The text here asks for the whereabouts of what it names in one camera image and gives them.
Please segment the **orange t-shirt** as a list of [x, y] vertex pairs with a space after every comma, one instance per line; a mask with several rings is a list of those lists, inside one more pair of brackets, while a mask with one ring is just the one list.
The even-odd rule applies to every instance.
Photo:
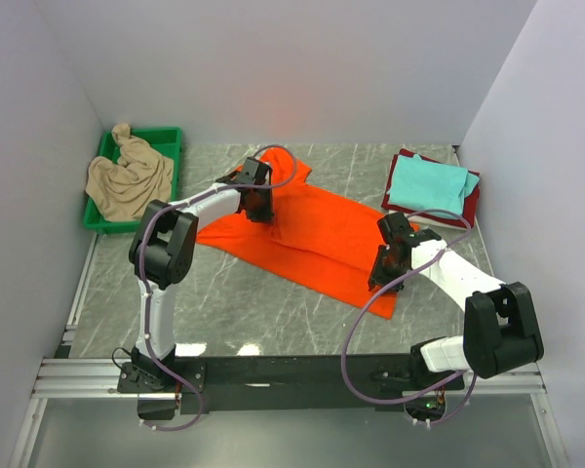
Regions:
[[372, 297], [368, 279], [378, 247], [383, 214], [306, 182], [311, 168], [283, 149], [261, 157], [272, 180], [292, 181], [273, 191], [274, 220], [254, 223], [230, 214], [201, 229], [197, 243], [361, 308]]

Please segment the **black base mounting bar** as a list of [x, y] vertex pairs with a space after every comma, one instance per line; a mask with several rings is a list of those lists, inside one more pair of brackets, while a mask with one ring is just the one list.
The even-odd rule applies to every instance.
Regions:
[[443, 382], [461, 390], [462, 377], [434, 373], [411, 354], [331, 356], [175, 357], [166, 365], [184, 378], [177, 382], [144, 356], [123, 364], [117, 390], [138, 396], [137, 412], [146, 420], [170, 420], [173, 412], [197, 410], [310, 410], [363, 408], [345, 385], [351, 381], [377, 399], [397, 399], [407, 392]]

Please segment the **folded teal t-shirt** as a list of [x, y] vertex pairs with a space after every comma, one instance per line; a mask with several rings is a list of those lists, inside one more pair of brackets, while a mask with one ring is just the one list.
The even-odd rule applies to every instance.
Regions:
[[464, 215], [480, 178], [466, 168], [399, 155], [387, 190], [388, 203], [414, 211], [439, 209]]

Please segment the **folded white t-shirt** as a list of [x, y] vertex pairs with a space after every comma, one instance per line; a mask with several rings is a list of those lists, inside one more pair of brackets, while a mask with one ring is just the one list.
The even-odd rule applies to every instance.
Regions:
[[445, 227], [449, 229], [457, 229], [457, 230], [466, 230], [467, 227], [464, 223], [454, 217], [442, 217], [433, 214], [410, 214], [405, 213], [406, 217], [409, 219], [410, 223], [415, 223], [418, 225], [430, 225], [430, 226], [438, 226], [438, 227]]

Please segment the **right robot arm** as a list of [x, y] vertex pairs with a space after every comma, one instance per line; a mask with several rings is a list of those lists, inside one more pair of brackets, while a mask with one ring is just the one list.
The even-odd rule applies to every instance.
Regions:
[[434, 283], [464, 313], [463, 334], [411, 348], [409, 380], [429, 389], [443, 372], [473, 371], [491, 378], [539, 361], [544, 345], [531, 293], [504, 283], [464, 259], [431, 229], [416, 230], [403, 213], [382, 217], [369, 288], [398, 292], [414, 272]]

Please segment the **beige t-shirt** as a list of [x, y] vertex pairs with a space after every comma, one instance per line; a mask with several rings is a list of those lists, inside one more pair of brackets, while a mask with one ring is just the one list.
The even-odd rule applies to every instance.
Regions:
[[127, 123], [115, 125], [111, 135], [119, 158], [116, 162], [103, 156], [94, 158], [88, 168], [86, 193], [105, 220], [137, 221], [151, 201], [171, 200], [175, 162], [134, 136]]

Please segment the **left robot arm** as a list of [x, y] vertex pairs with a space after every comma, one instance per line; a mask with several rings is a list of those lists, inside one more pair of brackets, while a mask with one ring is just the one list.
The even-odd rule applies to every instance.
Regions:
[[227, 215], [244, 212], [251, 222], [273, 219], [272, 168], [255, 157], [208, 189], [175, 203], [149, 203], [129, 250], [140, 299], [140, 330], [131, 361], [152, 391], [169, 389], [174, 367], [177, 285], [188, 274], [197, 234]]

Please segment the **aluminium frame rail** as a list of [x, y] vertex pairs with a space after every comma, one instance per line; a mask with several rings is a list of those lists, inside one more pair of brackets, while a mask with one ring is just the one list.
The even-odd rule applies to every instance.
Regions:
[[[126, 359], [45, 359], [33, 386], [35, 398], [93, 398], [118, 394], [122, 372], [118, 368]], [[186, 379], [203, 389], [217, 380], [215, 368], [231, 372], [234, 383], [258, 384], [341, 384], [343, 378], [337, 356], [310, 357], [181, 357], [180, 368], [188, 371]], [[479, 395], [544, 394], [545, 384], [535, 365], [484, 379], [479, 377], [474, 393]]]

